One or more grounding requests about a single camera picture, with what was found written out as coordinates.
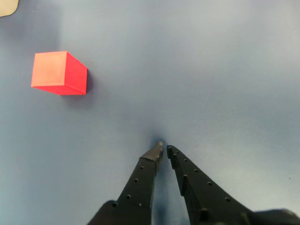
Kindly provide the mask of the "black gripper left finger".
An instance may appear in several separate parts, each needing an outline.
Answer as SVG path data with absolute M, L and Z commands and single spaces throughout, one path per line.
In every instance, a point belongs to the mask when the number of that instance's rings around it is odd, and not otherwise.
M 163 158 L 161 141 L 143 154 L 116 201 L 107 201 L 90 225 L 150 225 L 155 177 Z

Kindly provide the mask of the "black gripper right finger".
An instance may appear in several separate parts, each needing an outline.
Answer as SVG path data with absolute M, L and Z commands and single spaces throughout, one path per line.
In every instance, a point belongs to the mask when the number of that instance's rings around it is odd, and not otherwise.
M 232 198 L 186 155 L 172 145 L 167 156 L 175 170 L 192 225 L 251 225 L 248 208 Z

